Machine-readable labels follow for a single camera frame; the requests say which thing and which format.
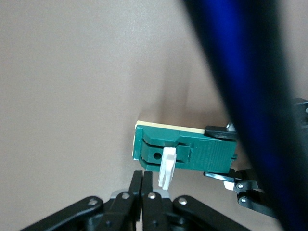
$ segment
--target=dark blue tube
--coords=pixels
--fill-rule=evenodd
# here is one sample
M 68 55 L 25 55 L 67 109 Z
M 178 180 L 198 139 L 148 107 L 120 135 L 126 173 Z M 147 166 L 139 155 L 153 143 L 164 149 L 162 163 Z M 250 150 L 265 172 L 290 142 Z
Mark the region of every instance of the dark blue tube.
M 291 108 L 276 2 L 184 2 L 281 224 L 286 230 L 307 231 L 308 157 Z

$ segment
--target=plain background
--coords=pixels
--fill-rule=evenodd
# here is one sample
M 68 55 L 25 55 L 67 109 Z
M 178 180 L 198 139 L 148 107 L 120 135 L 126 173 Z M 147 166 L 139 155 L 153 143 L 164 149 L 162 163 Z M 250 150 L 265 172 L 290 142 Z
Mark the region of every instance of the plain background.
M 308 99 L 308 1 L 280 10 L 295 96 Z M 138 119 L 228 121 L 181 1 L 0 1 L 0 230 L 127 188 L 141 169 L 131 158 Z M 234 168 L 248 167 L 238 154 Z M 251 230 L 281 230 L 202 172 L 176 170 L 169 192 Z

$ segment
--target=green block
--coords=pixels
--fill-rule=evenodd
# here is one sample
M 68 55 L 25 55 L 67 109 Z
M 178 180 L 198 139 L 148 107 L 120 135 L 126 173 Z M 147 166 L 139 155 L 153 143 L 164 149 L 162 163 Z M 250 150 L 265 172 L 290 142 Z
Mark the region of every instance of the green block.
M 228 173 L 236 159 L 236 141 L 219 140 L 197 132 L 136 126 L 133 159 L 139 160 L 145 170 L 159 171 L 164 147 L 176 148 L 175 168 Z

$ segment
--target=cream-colored edge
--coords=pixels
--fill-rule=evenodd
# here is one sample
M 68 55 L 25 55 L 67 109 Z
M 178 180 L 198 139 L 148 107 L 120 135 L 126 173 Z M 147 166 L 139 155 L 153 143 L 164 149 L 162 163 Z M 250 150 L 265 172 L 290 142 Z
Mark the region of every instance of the cream-colored edge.
M 178 130 L 178 131 L 188 131 L 188 132 L 194 132 L 194 133 L 200 133 L 204 134 L 203 129 L 197 129 L 197 128 L 187 128 L 187 127 L 181 127 L 181 126 L 174 126 L 174 125 L 168 125 L 168 124 L 157 124 L 157 123 L 151 123 L 151 122 L 146 122 L 146 121 L 141 121 L 138 120 L 135 129 L 138 125 L 144 125 L 144 126 L 150 126 L 150 127 L 155 127 L 155 128 L 166 128 L 166 129 L 171 129 L 171 130 Z

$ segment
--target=white lever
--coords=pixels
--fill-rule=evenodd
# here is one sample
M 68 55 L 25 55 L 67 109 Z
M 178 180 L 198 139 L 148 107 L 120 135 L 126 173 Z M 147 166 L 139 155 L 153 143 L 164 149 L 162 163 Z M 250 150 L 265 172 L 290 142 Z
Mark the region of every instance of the white lever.
M 158 186 L 163 187 L 163 190 L 168 190 L 169 188 L 169 185 L 173 177 L 176 160 L 177 160 L 176 148 L 165 147 L 163 150 L 162 162 L 160 165 L 159 179 L 158 179 Z

